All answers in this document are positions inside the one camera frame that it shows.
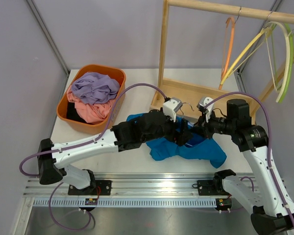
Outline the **blue t shirt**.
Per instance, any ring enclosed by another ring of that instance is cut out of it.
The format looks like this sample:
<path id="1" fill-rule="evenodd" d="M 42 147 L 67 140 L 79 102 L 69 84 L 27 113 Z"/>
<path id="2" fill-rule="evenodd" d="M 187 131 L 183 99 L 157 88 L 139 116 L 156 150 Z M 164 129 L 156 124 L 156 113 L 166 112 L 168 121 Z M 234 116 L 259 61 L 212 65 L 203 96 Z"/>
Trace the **blue t shirt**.
<path id="1" fill-rule="evenodd" d="M 159 138 L 146 142 L 150 156 L 155 161 L 162 161 L 173 156 L 187 160 L 208 160 L 214 168 L 221 167 L 227 159 L 226 153 L 214 139 L 205 139 L 197 134 L 183 146 Z"/>

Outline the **cream yellow hanger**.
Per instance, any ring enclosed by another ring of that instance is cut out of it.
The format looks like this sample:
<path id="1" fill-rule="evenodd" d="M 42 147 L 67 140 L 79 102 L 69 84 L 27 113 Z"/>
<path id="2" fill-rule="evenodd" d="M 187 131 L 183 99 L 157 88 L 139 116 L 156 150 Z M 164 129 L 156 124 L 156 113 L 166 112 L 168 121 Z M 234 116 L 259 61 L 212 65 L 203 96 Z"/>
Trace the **cream yellow hanger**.
<path id="1" fill-rule="evenodd" d="M 229 26 L 228 28 L 228 33 L 227 33 L 227 39 L 229 40 L 229 36 L 230 36 L 230 30 L 231 26 Z M 264 36 L 265 39 L 268 38 L 268 36 L 272 33 L 272 29 L 271 27 L 267 27 L 267 28 L 263 28 L 260 30 L 260 32 L 247 44 L 247 46 L 242 50 L 242 52 L 238 55 L 238 57 L 234 60 L 234 62 L 232 64 L 229 64 L 229 67 L 228 67 L 228 71 L 225 75 L 225 78 L 223 78 L 221 81 L 220 81 L 220 84 L 219 84 L 219 90 L 222 89 L 224 83 L 225 83 L 225 80 L 231 75 L 234 73 L 235 69 L 238 69 L 239 66 L 241 66 L 243 64 L 243 62 L 245 62 L 249 57 L 250 55 L 248 55 L 245 59 L 243 59 L 243 57 L 245 55 L 247 55 L 247 52 L 252 48 L 252 46 L 254 46 L 256 44 L 256 42 L 262 37 Z"/>

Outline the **pink t shirt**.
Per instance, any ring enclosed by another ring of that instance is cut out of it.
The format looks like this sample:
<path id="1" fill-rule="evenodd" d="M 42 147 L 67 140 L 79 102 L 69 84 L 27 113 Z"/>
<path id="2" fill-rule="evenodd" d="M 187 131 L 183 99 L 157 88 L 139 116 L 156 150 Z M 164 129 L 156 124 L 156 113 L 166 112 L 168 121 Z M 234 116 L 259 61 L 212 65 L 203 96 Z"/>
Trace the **pink t shirt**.
<path id="1" fill-rule="evenodd" d="M 66 91 L 68 102 L 73 102 L 77 113 L 83 118 L 88 124 L 98 124 L 104 121 L 115 103 L 114 99 L 109 100 L 103 104 L 85 104 L 78 97 L 76 97 L 71 91 L 71 86 Z"/>

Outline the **lilac t shirt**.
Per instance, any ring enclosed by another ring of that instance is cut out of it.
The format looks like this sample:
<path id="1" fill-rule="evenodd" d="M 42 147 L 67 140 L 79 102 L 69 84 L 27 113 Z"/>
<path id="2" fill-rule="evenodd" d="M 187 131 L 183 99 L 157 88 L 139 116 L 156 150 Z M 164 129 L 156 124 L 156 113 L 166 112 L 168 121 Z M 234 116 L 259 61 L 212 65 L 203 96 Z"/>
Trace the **lilac t shirt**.
<path id="1" fill-rule="evenodd" d="M 84 104 L 90 105 L 104 104 L 115 99 L 119 90 L 120 85 L 117 80 L 97 72 L 85 73 L 71 86 L 73 95 Z"/>

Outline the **black t shirt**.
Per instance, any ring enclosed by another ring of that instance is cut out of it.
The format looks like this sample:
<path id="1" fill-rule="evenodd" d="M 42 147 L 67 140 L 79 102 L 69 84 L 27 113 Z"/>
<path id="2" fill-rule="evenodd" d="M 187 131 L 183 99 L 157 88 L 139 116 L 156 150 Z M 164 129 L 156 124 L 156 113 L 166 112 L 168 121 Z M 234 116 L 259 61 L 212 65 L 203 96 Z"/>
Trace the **black t shirt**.
<path id="1" fill-rule="evenodd" d="M 77 110 L 75 108 L 75 104 L 73 102 L 68 102 L 66 119 L 87 124 L 87 122 L 83 118 L 81 118 L 79 116 L 79 114 L 77 113 Z"/>

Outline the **orange brown hanger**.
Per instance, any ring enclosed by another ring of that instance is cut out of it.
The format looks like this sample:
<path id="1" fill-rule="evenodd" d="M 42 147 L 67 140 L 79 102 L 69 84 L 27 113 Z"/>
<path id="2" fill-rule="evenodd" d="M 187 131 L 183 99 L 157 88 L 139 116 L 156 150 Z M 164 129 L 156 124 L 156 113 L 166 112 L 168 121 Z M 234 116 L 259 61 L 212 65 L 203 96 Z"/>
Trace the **orange brown hanger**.
<path id="1" fill-rule="evenodd" d="M 242 7 L 240 7 L 240 10 L 238 12 L 237 18 L 234 19 L 234 17 L 228 17 L 226 20 L 226 30 L 225 30 L 225 35 L 224 35 L 224 43 L 223 43 L 223 54 L 222 54 L 222 66 L 221 66 L 221 75 L 220 75 L 220 80 L 225 78 L 225 75 L 228 71 L 231 55 L 232 55 L 232 49 L 233 49 L 233 44 L 234 44 L 234 36 L 235 36 L 235 27 L 236 27 L 236 22 L 238 18 L 240 17 L 242 11 Z M 231 26 L 229 32 L 229 40 L 227 39 L 227 33 L 228 33 L 228 28 Z"/>

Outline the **lime green hanger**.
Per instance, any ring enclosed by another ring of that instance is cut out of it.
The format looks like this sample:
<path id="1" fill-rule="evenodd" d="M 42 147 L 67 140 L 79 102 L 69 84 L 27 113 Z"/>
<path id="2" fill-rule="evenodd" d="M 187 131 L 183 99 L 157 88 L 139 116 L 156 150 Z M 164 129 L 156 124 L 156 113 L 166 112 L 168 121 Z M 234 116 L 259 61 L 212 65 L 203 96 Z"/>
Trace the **lime green hanger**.
<path id="1" fill-rule="evenodd" d="M 292 30 L 290 29 L 289 25 L 287 23 L 282 24 L 279 22 L 270 21 L 267 23 L 267 26 L 270 26 L 272 30 L 274 30 L 276 27 L 279 27 L 283 33 L 284 39 L 285 39 L 285 66 L 284 71 L 282 73 L 282 81 L 278 82 L 278 72 L 277 70 L 273 71 L 275 68 L 272 67 L 271 57 L 270 57 L 270 49 L 268 40 L 266 40 L 267 44 L 267 51 L 268 51 L 268 57 L 269 57 L 269 63 L 270 63 L 270 71 L 271 71 L 271 77 L 273 82 L 274 90 L 277 92 L 277 98 L 276 103 L 282 103 L 285 95 L 289 88 L 289 83 L 292 76 L 293 71 L 293 56 L 294 56 L 294 40 L 293 40 L 293 34 Z"/>

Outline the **light blue hanger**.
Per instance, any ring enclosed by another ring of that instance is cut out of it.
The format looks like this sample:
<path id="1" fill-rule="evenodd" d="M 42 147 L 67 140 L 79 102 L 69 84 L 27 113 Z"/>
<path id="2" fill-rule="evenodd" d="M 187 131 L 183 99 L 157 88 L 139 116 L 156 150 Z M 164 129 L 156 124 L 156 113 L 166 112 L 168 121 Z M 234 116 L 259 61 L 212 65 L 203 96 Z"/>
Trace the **light blue hanger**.
<path id="1" fill-rule="evenodd" d="M 180 108 L 180 111 L 181 111 L 181 113 L 182 113 L 182 118 L 184 118 L 184 112 L 182 111 L 182 108 Z"/>

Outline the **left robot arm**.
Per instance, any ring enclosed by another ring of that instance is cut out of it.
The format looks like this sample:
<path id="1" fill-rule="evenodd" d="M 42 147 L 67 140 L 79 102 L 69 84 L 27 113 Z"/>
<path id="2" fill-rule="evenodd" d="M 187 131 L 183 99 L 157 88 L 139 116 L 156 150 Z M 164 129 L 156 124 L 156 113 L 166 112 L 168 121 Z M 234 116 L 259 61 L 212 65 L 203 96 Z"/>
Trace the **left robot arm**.
<path id="1" fill-rule="evenodd" d="M 160 138 L 183 146 L 192 136 L 187 120 L 177 122 L 162 111 L 151 110 L 78 141 L 53 143 L 51 139 L 44 139 L 38 156 L 39 183 L 66 183 L 73 187 L 76 195 L 94 195 L 99 192 L 94 173 L 79 169 L 73 163 L 105 153 L 137 149 L 142 143 Z"/>

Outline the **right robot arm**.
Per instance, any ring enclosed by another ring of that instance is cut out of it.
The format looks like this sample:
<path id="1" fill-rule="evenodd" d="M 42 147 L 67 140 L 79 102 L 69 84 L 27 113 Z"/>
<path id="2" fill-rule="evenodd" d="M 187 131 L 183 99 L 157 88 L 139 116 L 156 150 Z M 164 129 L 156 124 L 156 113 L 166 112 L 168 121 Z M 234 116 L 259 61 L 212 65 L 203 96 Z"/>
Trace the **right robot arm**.
<path id="1" fill-rule="evenodd" d="M 215 173 L 213 190 L 234 196 L 249 213 L 259 235 L 294 230 L 294 202 L 275 167 L 266 131 L 251 122 L 249 104 L 243 99 L 228 100 L 226 117 L 216 117 L 213 107 L 210 97 L 199 101 L 202 115 L 191 131 L 208 139 L 214 134 L 230 136 L 252 169 L 261 194 L 250 190 L 230 169 Z"/>

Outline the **wooden clothes rack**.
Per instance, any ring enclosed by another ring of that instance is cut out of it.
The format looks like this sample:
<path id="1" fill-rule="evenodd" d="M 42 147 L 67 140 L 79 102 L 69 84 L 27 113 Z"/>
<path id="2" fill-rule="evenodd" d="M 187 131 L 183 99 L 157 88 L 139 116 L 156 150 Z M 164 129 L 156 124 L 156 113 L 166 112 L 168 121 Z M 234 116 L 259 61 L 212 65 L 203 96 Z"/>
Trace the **wooden clothes rack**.
<path id="1" fill-rule="evenodd" d="M 167 33 L 168 33 L 168 22 L 169 22 L 169 8 L 170 6 L 182 7 L 188 9 L 201 10 L 206 12 L 214 12 L 221 14 L 228 14 L 237 16 L 240 10 L 238 6 L 197 1 L 197 0 L 164 0 L 163 1 L 163 16 L 162 16 L 162 29 L 161 29 L 161 45 L 160 45 L 160 59 L 159 59 L 159 73 L 158 73 L 158 88 L 163 89 L 168 95 L 177 94 L 181 98 L 186 98 L 186 101 L 190 101 L 190 104 L 195 105 L 195 101 L 199 101 L 200 98 L 206 96 L 217 96 L 228 94 L 228 97 L 242 98 L 242 94 L 230 94 L 224 90 L 210 88 L 206 86 L 196 85 L 193 83 L 182 82 L 174 79 L 164 78 L 164 64 L 165 64 L 165 53 L 167 44 Z M 253 9 L 242 7 L 240 17 L 253 18 L 265 20 L 268 19 L 282 20 L 282 23 L 294 23 L 294 14 L 269 12 L 267 10 Z M 273 82 L 269 82 L 262 91 L 259 99 L 265 101 L 270 93 L 273 91 Z M 153 97 L 150 105 L 150 110 L 159 110 L 162 105 L 164 98 L 161 98 L 160 92 L 157 90 Z M 252 117 L 252 123 L 255 122 L 255 114 L 260 108 L 259 104 L 253 98 L 247 98 L 247 103 L 252 108 L 249 114 Z"/>

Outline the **orange plastic basket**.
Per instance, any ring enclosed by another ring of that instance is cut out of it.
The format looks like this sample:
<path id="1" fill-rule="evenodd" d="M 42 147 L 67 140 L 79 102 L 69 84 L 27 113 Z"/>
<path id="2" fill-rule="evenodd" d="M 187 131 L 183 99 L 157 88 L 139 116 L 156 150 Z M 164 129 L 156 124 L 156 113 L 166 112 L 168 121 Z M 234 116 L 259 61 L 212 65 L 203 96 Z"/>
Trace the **orange plastic basket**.
<path id="1" fill-rule="evenodd" d="M 67 106 L 69 102 L 66 95 L 63 95 L 60 102 L 58 103 L 57 116 L 62 121 L 66 122 L 74 130 L 78 132 L 86 133 L 86 134 L 95 135 L 95 134 L 101 133 L 107 124 L 108 124 L 108 128 L 111 128 L 114 125 L 116 117 L 119 114 L 119 111 L 121 109 L 121 106 L 125 98 L 125 95 L 121 95 L 121 92 L 123 92 L 125 89 L 126 75 L 124 71 L 119 68 L 109 67 L 104 65 L 89 64 L 89 65 L 83 66 L 81 69 L 79 69 L 75 73 L 71 72 L 67 85 L 68 86 L 71 85 L 74 81 L 79 79 L 81 76 L 83 76 L 87 72 L 98 72 L 100 74 L 108 75 L 110 76 L 110 78 L 117 80 L 117 82 L 119 83 L 120 91 L 118 92 L 118 95 L 117 95 L 117 98 L 119 99 L 119 101 L 117 102 L 116 107 L 114 108 L 111 114 L 111 119 L 106 118 L 104 121 L 98 124 L 86 124 L 86 123 L 68 119 Z"/>

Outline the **aluminium mounting rail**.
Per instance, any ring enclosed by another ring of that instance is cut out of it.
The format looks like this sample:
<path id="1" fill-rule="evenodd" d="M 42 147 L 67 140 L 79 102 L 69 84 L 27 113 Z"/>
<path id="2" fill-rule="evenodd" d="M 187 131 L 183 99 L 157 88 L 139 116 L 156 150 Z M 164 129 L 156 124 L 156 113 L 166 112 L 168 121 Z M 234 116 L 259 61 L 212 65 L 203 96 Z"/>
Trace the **aluminium mounting rail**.
<path id="1" fill-rule="evenodd" d="M 229 212 L 215 210 L 218 196 L 200 196 L 198 180 L 213 173 L 133 173 L 98 175 L 110 180 L 90 213 L 84 196 L 68 195 L 68 185 L 27 181 L 16 235 L 253 235 L 248 213 L 233 200 Z"/>

